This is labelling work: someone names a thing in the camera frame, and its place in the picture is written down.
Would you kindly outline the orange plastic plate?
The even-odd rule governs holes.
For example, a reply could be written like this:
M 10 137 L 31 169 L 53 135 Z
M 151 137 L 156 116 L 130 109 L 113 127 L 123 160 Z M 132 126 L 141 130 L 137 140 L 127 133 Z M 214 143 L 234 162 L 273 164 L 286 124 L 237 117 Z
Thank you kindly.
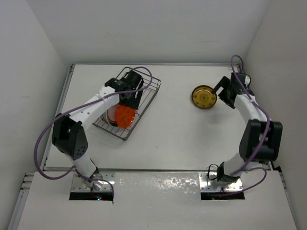
M 119 105 L 116 111 L 116 122 L 120 128 L 128 128 L 134 121 L 136 110 Z

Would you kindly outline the yellow patterned plate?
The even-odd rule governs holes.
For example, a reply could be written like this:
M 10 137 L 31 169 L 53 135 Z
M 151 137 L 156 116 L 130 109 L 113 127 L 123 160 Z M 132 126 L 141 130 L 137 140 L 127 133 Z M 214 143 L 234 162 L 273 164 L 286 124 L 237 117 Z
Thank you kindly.
M 192 103 L 200 109 L 210 109 L 217 102 L 217 95 L 212 94 L 212 87 L 207 85 L 197 86 L 191 93 Z

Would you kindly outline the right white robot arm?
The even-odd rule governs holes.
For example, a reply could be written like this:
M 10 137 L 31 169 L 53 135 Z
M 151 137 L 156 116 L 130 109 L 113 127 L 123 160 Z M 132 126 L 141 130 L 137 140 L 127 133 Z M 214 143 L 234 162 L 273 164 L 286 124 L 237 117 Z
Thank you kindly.
M 219 98 L 229 107 L 237 109 L 246 123 L 238 153 L 217 168 L 216 180 L 220 183 L 234 183 L 243 172 L 275 161 L 278 157 L 283 125 L 272 121 L 259 106 L 255 94 L 248 89 L 249 84 L 249 75 L 232 73 L 230 78 L 222 77 L 212 90 L 216 93 L 221 89 Z

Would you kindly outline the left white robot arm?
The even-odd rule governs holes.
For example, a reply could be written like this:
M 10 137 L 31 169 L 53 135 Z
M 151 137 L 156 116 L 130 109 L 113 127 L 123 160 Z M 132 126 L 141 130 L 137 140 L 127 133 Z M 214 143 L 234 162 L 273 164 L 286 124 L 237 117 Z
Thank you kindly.
M 142 97 L 143 77 L 131 70 L 122 78 L 111 78 L 83 108 L 57 115 L 52 144 L 73 162 L 83 177 L 98 177 L 98 169 L 86 154 L 86 131 L 101 115 L 111 113 L 116 126 L 126 128 L 133 122 Z

